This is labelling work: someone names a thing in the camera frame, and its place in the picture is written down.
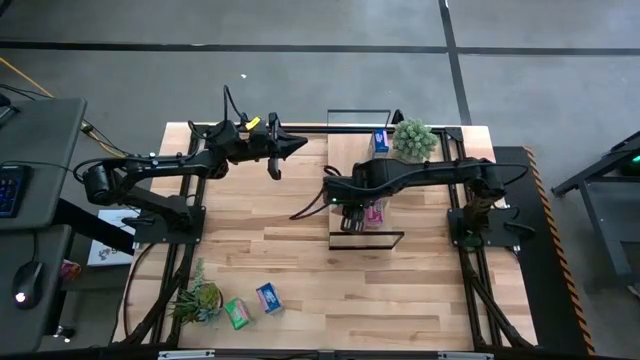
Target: blue box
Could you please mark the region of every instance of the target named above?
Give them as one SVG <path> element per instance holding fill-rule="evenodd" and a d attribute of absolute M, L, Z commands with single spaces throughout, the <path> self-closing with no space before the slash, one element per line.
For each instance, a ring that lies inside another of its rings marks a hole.
<path fill-rule="evenodd" d="M 256 292 L 258 293 L 258 298 L 260 298 L 260 303 L 265 313 L 273 314 L 284 310 L 284 305 L 282 305 L 282 301 L 280 301 L 280 297 L 273 284 L 266 283 L 257 288 Z"/>
<path fill-rule="evenodd" d="M 386 158 L 389 154 L 389 138 L 387 130 L 376 129 L 371 134 L 371 142 L 369 143 L 369 158 Z"/>

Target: concrete floor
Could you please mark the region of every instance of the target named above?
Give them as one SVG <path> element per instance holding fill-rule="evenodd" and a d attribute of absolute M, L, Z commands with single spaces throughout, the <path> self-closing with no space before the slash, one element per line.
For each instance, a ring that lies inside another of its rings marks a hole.
<path fill-rule="evenodd" d="M 449 0 L 449 7 L 459 46 L 640 47 L 633 0 Z M 443 34 L 437 0 L 23 0 L 0 19 L 0 37 L 56 41 L 443 46 Z M 250 115 L 277 111 L 283 121 L 325 121 L 328 108 L 401 108 L 427 123 L 460 124 L 447 55 L 0 55 L 58 97 L 86 98 L 87 119 L 131 152 L 157 150 L 168 121 L 219 120 L 223 84 Z M 547 188 L 638 130 L 637 57 L 461 56 L 460 63 L 473 124 L 489 126 L 495 145 L 532 147 Z M 0 79 L 29 87 L 4 67 Z M 81 137 L 73 162 L 102 155 Z M 64 196 L 96 211 L 72 181 Z M 597 352 L 640 357 L 637 299 L 622 289 L 584 290 L 609 269 L 595 265 L 602 246 L 581 198 L 550 198 Z M 76 341 L 43 348 L 106 344 L 121 291 L 83 294 L 69 311 Z M 90 302 L 113 311 L 91 313 Z"/>

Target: wooden tabletop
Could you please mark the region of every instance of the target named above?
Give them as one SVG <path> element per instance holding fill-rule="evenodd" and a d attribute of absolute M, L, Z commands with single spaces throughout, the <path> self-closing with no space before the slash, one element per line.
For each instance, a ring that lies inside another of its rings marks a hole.
<path fill-rule="evenodd" d="M 463 126 L 462 131 L 468 156 L 495 160 L 487 127 Z M 194 259 L 204 258 L 206 281 L 215 281 L 225 299 L 245 300 L 255 323 L 235 331 L 222 314 L 214 324 L 186 325 L 181 348 L 472 349 L 460 262 L 449 244 L 445 186 L 405 189 L 394 196 L 394 230 L 406 232 L 394 250 L 329 251 L 328 210 L 288 219 L 320 190 L 322 166 L 335 158 L 329 144 L 362 143 L 369 136 L 307 135 L 309 143 L 280 162 L 280 181 L 271 180 L 261 161 L 232 165 L 224 179 L 207 182 L 207 220 Z M 169 123 L 160 154 L 185 152 L 188 143 L 186 123 Z M 438 160 L 440 150 L 431 157 Z M 159 178 L 151 189 L 171 195 L 179 187 L 179 177 Z M 133 280 L 131 328 L 158 296 L 167 249 L 157 245 Z M 536 343 L 517 260 L 504 249 L 486 253 L 496 302 L 524 338 Z M 285 303 L 281 314 L 261 310 L 255 289 L 267 282 Z M 479 309 L 489 340 L 486 311 Z M 170 322 L 166 319 L 163 336 Z M 123 337 L 119 321 L 114 341 Z"/>

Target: metal stand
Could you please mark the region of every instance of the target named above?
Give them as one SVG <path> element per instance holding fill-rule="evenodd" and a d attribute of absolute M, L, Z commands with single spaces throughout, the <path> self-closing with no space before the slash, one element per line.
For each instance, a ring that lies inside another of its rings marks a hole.
<path fill-rule="evenodd" d="M 595 164 L 551 188 L 556 197 L 579 189 L 596 236 L 605 245 L 616 280 L 602 276 L 594 281 L 596 288 L 612 285 L 637 286 L 623 243 L 635 242 L 640 226 L 634 214 L 640 206 L 635 194 L 640 190 L 637 177 L 604 176 L 640 155 L 640 131 L 612 147 Z"/>

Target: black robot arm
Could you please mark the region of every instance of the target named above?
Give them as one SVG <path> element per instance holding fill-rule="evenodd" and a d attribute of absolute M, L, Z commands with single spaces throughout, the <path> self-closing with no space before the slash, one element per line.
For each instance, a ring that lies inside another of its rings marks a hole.
<path fill-rule="evenodd" d="M 404 188 L 465 184 L 473 199 L 464 207 L 466 226 L 479 231 L 488 226 L 487 213 L 505 195 L 504 184 L 487 159 L 406 164 L 396 159 L 372 159 L 353 166 L 352 176 L 325 176 L 325 204 L 343 205 L 342 231 L 364 229 L 364 208 Z"/>
<path fill-rule="evenodd" d="M 241 132 L 248 133 L 246 139 L 241 138 Z M 229 171 L 229 163 L 264 158 L 269 159 L 268 173 L 279 180 L 278 160 L 286 159 L 307 143 L 304 137 L 284 132 L 276 113 L 269 114 L 268 125 L 259 118 L 242 121 L 239 126 L 226 120 L 210 126 L 203 134 L 194 131 L 193 136 L 204 139 L 204 151 L 186 156 L 178 153 L 102 159 L 82 175 L 87 199 L 98 205 L 121 204 L 147 210 L 160 215 L 168 230 L 185 230 L 192 219 L 184 197 L 161 196 L 135 186 L 136 183 L 146 178 L 184 175 L 222 179 Z"/>

